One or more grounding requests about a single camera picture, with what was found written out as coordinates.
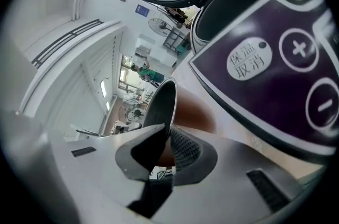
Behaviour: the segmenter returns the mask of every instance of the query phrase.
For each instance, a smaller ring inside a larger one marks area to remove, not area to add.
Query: plus button
[[[293,50],[294,55],[301,54],[302,57],[306,56],[304,51],[306,44],[304,42],[299,44],[296,40],[293,40],[293,45],[295,46],[295,49]]]

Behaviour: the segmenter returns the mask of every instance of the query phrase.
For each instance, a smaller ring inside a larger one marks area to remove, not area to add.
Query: ceiling
[[[51,30],[72,19],[73,0],[13,0],[8,11],[8,32],[25,51]]]

